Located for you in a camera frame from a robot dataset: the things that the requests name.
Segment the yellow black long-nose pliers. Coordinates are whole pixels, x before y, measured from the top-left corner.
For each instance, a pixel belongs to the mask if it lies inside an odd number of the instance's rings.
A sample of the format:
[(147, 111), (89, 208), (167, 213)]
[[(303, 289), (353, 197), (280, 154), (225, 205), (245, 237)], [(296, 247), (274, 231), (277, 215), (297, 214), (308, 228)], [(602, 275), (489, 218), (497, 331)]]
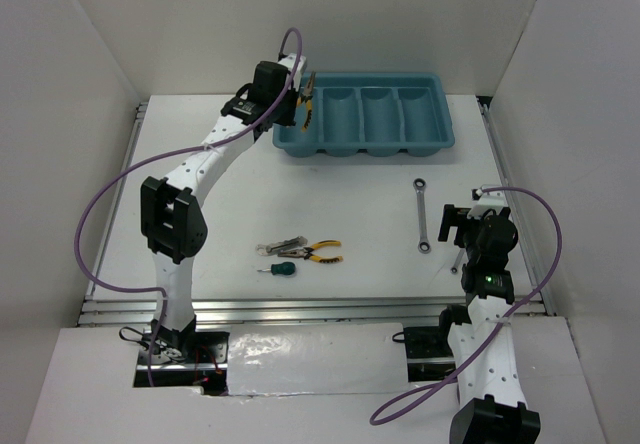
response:
[(297, 106), (304, 105), (306, 110), (305, 120), (301, 127), (302, 132), (307, 132), (312, 121), (313, 115), (313, 92), (316, 81), (316, 72), (312, 71), (309, 79), (299, 94)]

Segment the yellow black combination pliers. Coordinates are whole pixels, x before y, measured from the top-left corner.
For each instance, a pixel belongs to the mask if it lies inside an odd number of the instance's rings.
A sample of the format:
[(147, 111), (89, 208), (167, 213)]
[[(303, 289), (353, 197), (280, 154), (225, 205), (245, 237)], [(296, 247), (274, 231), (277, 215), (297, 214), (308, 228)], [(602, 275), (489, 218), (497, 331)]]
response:
[(304, 259), (319, 264), (336, 264), (343, 261), (340, 255), (333, 257), (320, 256), (317, 251), (325, 247), (340, 247), (342, 243), (338, 240), (324, 240), (307, 246), (299, 246), (290, 250), (277, 253), (278, 257)]

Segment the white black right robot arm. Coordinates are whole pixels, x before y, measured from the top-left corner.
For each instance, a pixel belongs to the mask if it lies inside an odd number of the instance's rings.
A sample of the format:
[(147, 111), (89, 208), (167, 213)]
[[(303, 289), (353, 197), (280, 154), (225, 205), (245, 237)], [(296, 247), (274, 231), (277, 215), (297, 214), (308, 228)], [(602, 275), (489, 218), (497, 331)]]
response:
[(451, 443), (534, 443), (540, 416), (528, 408), (506, 313), (515, 303), (509, 253), (518, 243), (510, 210), (447, 204), (438, 240), (456, 230), (454, 245), (467, 257), (460, 270), (463, 305), (449, 305), (435, 332), (438, 349), (454, 357), (460, 409)]

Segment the green stubby screwdriver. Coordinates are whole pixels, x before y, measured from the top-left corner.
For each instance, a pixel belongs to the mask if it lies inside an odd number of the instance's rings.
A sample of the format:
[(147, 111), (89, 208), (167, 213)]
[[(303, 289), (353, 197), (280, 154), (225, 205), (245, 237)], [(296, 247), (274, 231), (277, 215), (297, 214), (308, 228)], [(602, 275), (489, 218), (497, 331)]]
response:
[(297, 272), (296, 264), (291, 261), (271, 264), (268, 268), (259, 269), (259, 273), (267, 273), (273, 276), (293, 276)]

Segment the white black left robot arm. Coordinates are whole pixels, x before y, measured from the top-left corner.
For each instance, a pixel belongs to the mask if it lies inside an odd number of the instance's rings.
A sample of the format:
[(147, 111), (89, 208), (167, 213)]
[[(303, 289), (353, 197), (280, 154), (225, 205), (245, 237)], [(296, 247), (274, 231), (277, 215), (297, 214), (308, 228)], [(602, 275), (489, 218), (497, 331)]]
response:
[(141, 231), (153, 254), (156, 285), (166, 292), (158, 299), (152, 320), (163, 353), (176, 363), (196, 354), (196, 316), (192, 304), (195, 255), (208, 228), (201, 206), (232, 162), (274, 124), (295, 123), (301, 74), (306, 58), (280, 55), (262, 61), (253, 81), (238, 90), (220, 111), (202, 148), (191, 153), (163, 178), (148, 177), (141, 185)]

